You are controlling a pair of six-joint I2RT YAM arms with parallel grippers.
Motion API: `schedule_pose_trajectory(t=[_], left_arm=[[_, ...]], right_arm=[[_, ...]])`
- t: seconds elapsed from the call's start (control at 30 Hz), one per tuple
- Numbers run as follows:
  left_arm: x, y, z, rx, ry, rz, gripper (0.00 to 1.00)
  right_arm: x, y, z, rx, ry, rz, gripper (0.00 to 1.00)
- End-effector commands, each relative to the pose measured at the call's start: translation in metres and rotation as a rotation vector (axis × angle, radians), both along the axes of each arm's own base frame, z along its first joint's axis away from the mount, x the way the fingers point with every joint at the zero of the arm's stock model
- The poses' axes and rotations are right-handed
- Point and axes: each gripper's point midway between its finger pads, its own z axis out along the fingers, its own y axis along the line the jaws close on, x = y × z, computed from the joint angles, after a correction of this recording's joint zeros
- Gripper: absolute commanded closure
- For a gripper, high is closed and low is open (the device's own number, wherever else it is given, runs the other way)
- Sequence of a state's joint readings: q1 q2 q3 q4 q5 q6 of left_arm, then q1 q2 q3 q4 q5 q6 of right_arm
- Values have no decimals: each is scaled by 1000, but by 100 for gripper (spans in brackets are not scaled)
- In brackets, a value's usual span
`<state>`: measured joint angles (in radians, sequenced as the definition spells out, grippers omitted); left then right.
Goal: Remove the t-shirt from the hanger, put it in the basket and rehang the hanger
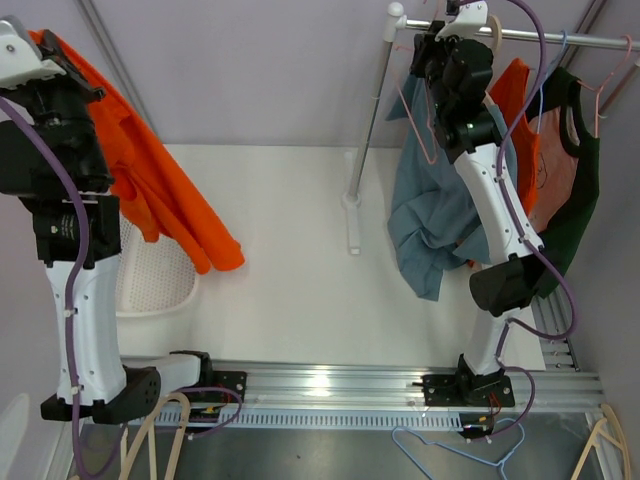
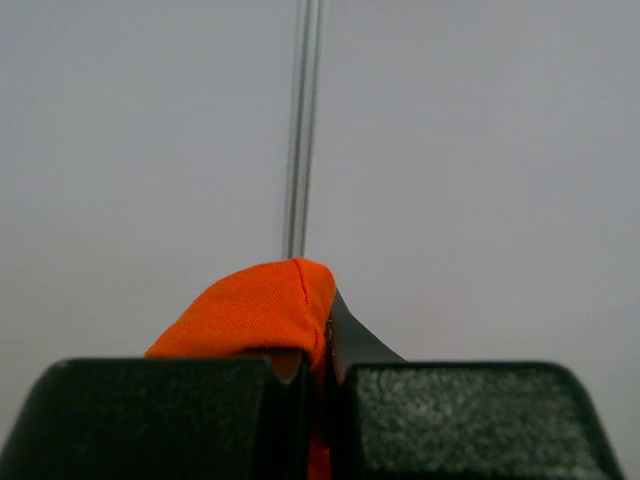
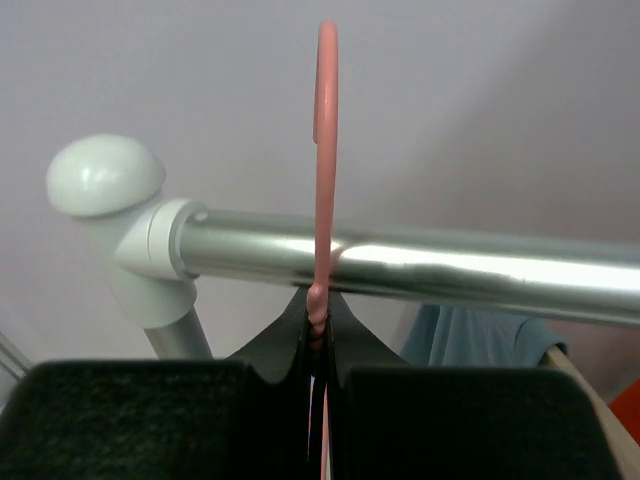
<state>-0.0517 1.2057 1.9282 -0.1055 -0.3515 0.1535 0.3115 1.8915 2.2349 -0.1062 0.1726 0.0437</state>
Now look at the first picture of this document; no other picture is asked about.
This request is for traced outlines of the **pink wire hanger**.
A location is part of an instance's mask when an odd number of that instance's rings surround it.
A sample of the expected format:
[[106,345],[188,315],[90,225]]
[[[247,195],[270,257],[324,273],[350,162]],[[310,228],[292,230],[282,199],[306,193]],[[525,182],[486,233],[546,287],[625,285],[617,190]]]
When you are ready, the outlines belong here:
[[[434,1],[434,2],[436,2],[436,7],[435,7],[435,10],[434,10],[432,19],[430,21],[431,23],[433,23],[437,19],[441,8],[445,6],[445,1]],[[392,44],[392,51],[394,51],[394,52],[397,52],[397,51],[409,52],[409,51],[412,51],[412,50],[408,46],[394,43],[394,44]],[[408,102],[406,100],[406,97],[405,97],[405,95],[403,93],[403,89],[400,86],[399,74],[394,70],[394,68],[395,67],[391,68],[391,73],[392,73],[392,77],[393,77],[393,80],[394,80],[394,85],[396,87],[398,96],[399,96],[399,98],[401,100],[401,103],[402,103],[403,108],[405,110],[405,113],[407,115],[407,119],[409,120],[409,123],[410,123],[410,125],[411,125],[411,127],[413,129],[413,132],[415,134],[416,140],[417,140],[417,142],[418,142],[418,144],[419,144],[419,146],[420,146],[420,148],[422,150],[422,153],[423,153],[423,155],[425,157],[426,162],[429,165],[434,165],[434,164],[437,163],[437,160],[438,160],[438,147],[435,146],[435,140],[436,139],[435,139],[435,133],[434,133],[433,127],[431,127],[430,124],[427,123],[427,130],[430,132],[431,140],[434,142],[434,152],[433,152],[433,154],[430,154],[428,152],[428,150],[426,148],[426,145],[424,143],[424,140],[423,140],[423,138],[422,138],[422,136],[420,134],[420,130],[419,130],[418,126],[416,125],[416,122],[415,122],[414,117],[412,115],[412,110],[410,109],[410,107],[408,105]]]

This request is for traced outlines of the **blue grey t shirt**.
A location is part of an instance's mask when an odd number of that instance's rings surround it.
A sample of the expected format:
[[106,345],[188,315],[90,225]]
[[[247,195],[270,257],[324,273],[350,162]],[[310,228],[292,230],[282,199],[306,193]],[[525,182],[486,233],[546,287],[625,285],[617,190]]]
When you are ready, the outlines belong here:
[[[426,148],[434,152],[427,123],[431,125],[425,83],[410,75],[403,93]],[[389,112],[389,121],[407,115],[400,98]],[[468,261],[488,264],[486,234],[471,194],[442,148],[429,165],[411,125],[396,169],[387,222],[399,271],[421,299],[439,299],[443,274]]]

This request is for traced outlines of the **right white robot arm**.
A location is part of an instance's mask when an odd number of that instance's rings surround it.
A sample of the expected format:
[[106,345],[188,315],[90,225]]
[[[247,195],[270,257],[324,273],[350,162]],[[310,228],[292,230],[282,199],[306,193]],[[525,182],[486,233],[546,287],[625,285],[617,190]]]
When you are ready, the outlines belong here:
[[485,102],[493,53],[473,39],[479,28],[461,31],[453,22],[434,21],[414,38],[411,72],[425,81],[434,107],[435,137],[471,195],[490,256],[489,265],[469,280],[479,311],[455,372],[422,378],[429,406],[482,407],[492,398],[514,406],[511,382],[500,362],[502,351],[511,322],[531,311],[546,270],[538,257],[543,242],[499,158],[507,143]]

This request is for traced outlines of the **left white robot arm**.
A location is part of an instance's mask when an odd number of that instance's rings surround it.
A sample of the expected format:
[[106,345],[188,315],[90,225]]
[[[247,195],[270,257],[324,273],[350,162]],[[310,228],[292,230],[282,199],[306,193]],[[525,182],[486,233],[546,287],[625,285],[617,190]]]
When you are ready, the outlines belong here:
[[2,19],[1,191],[31,214],[60,341],[57,390],[40,406],[48,421],[122,424],[148,415],[171,392],[203,401],[215,389],[203,352],[175,351],[138,367],[121,360],[119,202],[89,113],[104,96],[53,33],[35,42],[18,19]]

